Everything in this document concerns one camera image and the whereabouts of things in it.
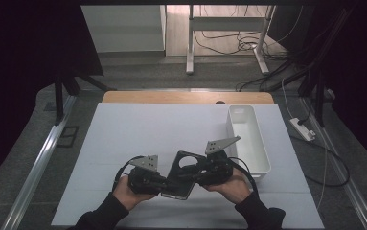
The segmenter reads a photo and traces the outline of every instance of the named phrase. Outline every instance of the gray floor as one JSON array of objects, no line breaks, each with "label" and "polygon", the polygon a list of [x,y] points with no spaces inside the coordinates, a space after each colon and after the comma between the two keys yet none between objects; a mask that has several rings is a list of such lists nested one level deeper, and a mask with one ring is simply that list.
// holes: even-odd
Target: gray floor
[{"label": "gray floor", "polygon": [[[153,57],[151,55],[128,57],[106,54],[101,55],[101,62],[105,77],[95,78],[119,90],[187,91],[206,88],[217,91],[234,91],[239,82],[251,81],[262,76],[253,57],[197,57],[195,74],[192,76],[186,76],[184,73],[185,58],[183,57]],[[280,63],[269,61],[268,66],[274,69]],[[267,84],[280,82],[283,77],[293,72],[294,69],[289,68]],[[68,138],[60,139],[59,143],[63,147],[55,149],[19,229],[59,229],[51,227],[50,222],[73,170],[97,103],[103,98],[103,91],[83,80],[78,80],[78,82],[82,91],[67,123],[69,130],[71,127],[79,128],[76,139],[73,144]],[[299,84],[298,80],[285,87],[287,104],[292,116],[304,118],[307,116],[307,110],[296,94]],[[258,88],[259,85],[250,85],[244,90],[258,91]],[[272,95],[275,103],[280,106],[289,135],[299,137],[287,122],[290,116],[287,112],[284,92],[278,90]],[[55,120],[55,111],[52,109],[54,100],[53,86],[39,92],[31,120],[0,168],[0,227],[52,128]],[[354,182],[367,201],[367,152],[337,118],[331,108],[331,101],[325,103],[324,108],[326,131],[336,151],[348,165]],[[310,122],[307,122],[306,126],[314,128]],[[324,173],[324,150],[295,138],[291,140],[304,173],[321,180]],[[314,143],[319,146],[324,145],[319,136]],[[339,182],[330,161],[326,181],[328,183]],[[322,186],[310,181],[308,183],[318,205]],[[326,229],[364,229],[354,205],[343,188],[325,189],[319,213]]]},{"label": "gray floor", "polygon": [[[194,6],[194,17],[217,16],[217,17],[265,17],[267,6]],[[167,25],[166,25],[166,55],[168,57],[185,56],[189,42],[189,6],[167,6]],[[207,31],[195,32],[194,50],[196,56],[215,56],[220,55],[215,51],[204,48],[209,47],[222,53],[232,53],[238,50],[238,39],[244,42],[258,42],[259,33],[248,34],[241,32]],[[265,45],[268,45],[271,52],[283,52],[284,48],[270,37],[266,37]],[[236,55],[253,55],[253,51],[246,50]]]}]

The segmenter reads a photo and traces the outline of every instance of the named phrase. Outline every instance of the aluminum rail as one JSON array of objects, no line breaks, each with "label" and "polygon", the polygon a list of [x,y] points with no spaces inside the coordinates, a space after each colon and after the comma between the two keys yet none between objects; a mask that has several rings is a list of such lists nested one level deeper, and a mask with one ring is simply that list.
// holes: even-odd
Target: aluminum rail
[{"label": "aluminum rail", "polygon": [[[305,109],[309,107],[305,99],[302,99],[302,102],[304,104]],[[323,127],[320,126],[320,124],[315,120],[313,116],[310,117],[310,121],[316,127],[316,130],[324,134],[323,138],[326,139],[324,141],[328,143],[329,148],[336,155],[340,156],[332,140],[330,139],[330,136],[327,133],[327,131]],[[347,178],[347,172],[345,171],[343,165],[331,155],[329,155],[329,159],[340,181],[345,181],[345,179]],[[354,208],[356,209],[356,213],[359,219],[361,220],[363,227],[367,229],[367,202],[365,201],[365,198],[363,197],[362,193],[360,192],[359,188],[357,187],[356,183],[354,182],[354,180],[351,177],[350,177],[349,182],[346,185],[344,185],[344,189],[345,189],[345,192],[348,198],[350,199],[351,203],[353,204]]]},{"label": "aluminum rail", "polygon": [[39,184],[40,178],[42,177],[46,166],[48,165],[49,159],[51,158],[52,152],[55,149],[57,140],[60,137],[64,126],[69,119],[70,112],[72,110],[73,104],[75,103],[76,97],[69,96],[64,104],[64,117],[63,120],[57,125],[53,126],[51,132],[49,133],[43,147],[34,161],[34,165],[25,180],[24,185],[21,188],[18,196],[16,197],[15,203],[11,207],[6,220],[4,221],[2,230],[5,229],[17,229],[24,214],[31,202],[37,185]]}]

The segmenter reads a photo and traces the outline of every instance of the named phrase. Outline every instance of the white power strip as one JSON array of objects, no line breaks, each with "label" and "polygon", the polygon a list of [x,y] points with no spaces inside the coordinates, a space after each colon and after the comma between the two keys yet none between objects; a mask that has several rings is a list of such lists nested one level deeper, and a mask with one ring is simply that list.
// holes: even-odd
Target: white power strip
[{"label": "white power strip", "polygon": [[302,135],[302,137],[306,140],[306,141],[312,141],[315,139],[315,133],[313,130],[308,130],[305,125],[301,124],[297,124],[297,122],[299,122],[298,118],[293,118],[289,120],[291,122],[291,124],[294,126],[294,128],[296,128],[296,130],[300,133],[300,135]]}]

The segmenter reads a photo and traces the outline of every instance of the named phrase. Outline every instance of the desk leg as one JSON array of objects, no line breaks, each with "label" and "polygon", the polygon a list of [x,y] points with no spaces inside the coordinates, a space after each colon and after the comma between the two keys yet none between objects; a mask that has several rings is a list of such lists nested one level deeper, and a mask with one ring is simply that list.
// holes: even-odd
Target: desk leg
[{"label": "desk leg", "polygon": [[63,112],[63,93],[61,87],[61,76],[58,75],[55,80],[55,98],[56,98],[56,107],[57,107],[57,118],[55,120],[55,126],[58,126],[63,120],[64,112]]},{"label": "desk leg", "polygon": [[258,45],[254,49],[255,57],[257,58],[258,64],[261,68],[261,72],[263,75],[269,74],[269,69],[267,68],[266,62],[264,62],[262,48],[264,46],[264,38],[266,37],[267,29],[269,28],[269,24],[272,19],[273,10],[274,10],[274,6],[269,6],[269,12],[267,13],[266,17],[264,18],[264,25],[261,30]]},{"label": "desk leg", "polygon": [[98,80],[91,78],[90,76],[80,75],[80,78],[98,87],[99,89],[101,89],[104,92],[117,90],[116,88],[106,86],[105,84],[99,82]]},{"label": "desk leg", "polygon": [[189,15],[189,44],[187,46],[186,55],[186,74],[192,75],[194,72],[194,62],[195,62],[195,47],[193,44],[193,5],[190,5],[190,15]]}]

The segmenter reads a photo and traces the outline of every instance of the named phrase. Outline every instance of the white plastic bin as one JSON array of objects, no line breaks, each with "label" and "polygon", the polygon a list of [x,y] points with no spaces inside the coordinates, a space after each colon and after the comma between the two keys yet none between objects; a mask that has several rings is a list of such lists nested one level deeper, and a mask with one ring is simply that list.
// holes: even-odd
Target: white plastic bin
[{"label": "white plastic bin", "polygon": [[[230,146],[227,154],[243,160],[255,181],[260,181],[270,172],[270,162],[252,105],[229,107],[227,131],[229,137],[240,136],[240,140]],[[241,161],[234,161],[246,169]]]}]

